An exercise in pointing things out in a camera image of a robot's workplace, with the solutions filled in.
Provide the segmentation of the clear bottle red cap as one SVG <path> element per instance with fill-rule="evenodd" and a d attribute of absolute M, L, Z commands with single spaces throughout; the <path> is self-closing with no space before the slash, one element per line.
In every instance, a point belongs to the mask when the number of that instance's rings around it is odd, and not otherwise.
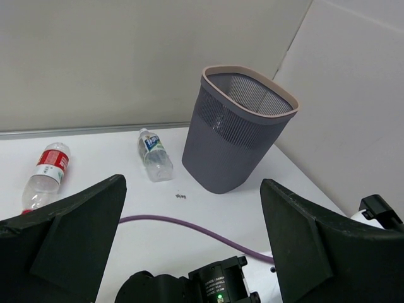
<path fill-rule="evenodd" d="M 61 142 L 48 145 L 42 152 L 35 169 L 24 188 L 22 214 L 53 203 L 70 160 L 70 149 Z"/>

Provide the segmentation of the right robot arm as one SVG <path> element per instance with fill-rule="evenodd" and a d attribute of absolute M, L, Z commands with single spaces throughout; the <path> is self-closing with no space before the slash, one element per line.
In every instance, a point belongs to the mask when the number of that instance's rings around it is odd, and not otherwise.
<path fill-rule="evenodd" d="M 363 198 L 356 218 L 313 203 L 272 179 L 260 187 L 284 302 L 402 302 L 403 220 L 377 194 Z M 248 291 L 246 257 L 232 257 L 187 277 L 133 274 L 117 302 L 261 302 Z"/>

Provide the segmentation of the clear bottle green white label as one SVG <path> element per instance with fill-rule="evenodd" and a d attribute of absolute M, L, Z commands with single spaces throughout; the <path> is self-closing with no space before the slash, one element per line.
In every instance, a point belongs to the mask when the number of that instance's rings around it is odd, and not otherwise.
<path fill-rule="evenodd" d="M 140 129 L 138 153 L 152 182 L 169 181 L 174 177 L 174 166 L 160 137 L 145 128 Z"/>

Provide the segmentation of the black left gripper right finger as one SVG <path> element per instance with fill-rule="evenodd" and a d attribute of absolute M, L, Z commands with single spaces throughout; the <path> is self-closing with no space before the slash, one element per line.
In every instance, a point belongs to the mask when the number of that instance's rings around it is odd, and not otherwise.
<path fill-rule="evenodd" d="M 380 195 L 358 222 L 272 179 L 261 204 L 284 302 L 402 302 L 403 221 Z"/>

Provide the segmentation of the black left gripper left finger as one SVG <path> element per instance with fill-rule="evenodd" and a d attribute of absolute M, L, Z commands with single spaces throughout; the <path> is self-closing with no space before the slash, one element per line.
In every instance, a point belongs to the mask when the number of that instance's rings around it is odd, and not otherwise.
<path fill-rule="evenodd" d="M 127 192 L 123 175 L 1 221 L 1 302 L 95 302 Z"/>

